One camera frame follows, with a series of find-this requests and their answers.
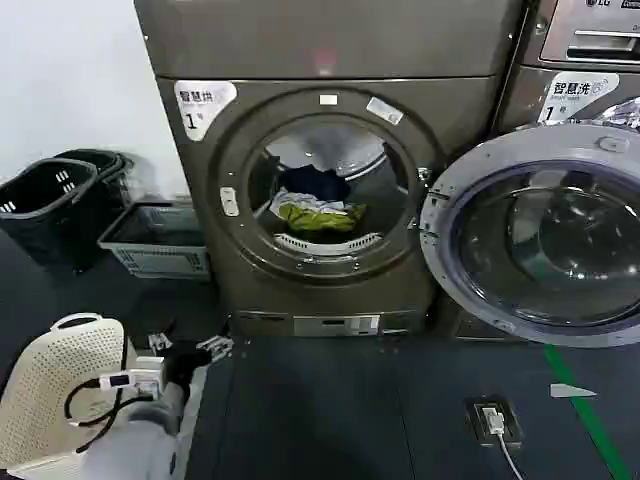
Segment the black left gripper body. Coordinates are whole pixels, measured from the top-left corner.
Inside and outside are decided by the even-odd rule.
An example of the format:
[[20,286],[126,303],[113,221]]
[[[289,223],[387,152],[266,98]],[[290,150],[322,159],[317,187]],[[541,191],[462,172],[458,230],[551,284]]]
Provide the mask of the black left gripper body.
[[169,384],[180,387],[185,396],[191,393],[191,383],[195,370],[207,366],[212,361],[209,350],[198,347],[197,343],[182,340],[173,343],[163,353],[163,380],[166,386]]

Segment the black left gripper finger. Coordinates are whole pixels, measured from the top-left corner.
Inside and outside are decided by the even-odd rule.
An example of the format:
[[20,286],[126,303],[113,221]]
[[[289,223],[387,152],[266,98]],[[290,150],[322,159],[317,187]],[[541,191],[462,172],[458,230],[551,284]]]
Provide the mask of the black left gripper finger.
[[199,350],[207,351],[212,359],[228,357],[234,347],[234,341],[227,336],[216,335],[196,345]]
[[172,347],[173,342],[170,339],[171,333],[175,329],[175,321],[171,320],[167,325],[157,332],[147,335],[147,343],[152,352],[162,352]]

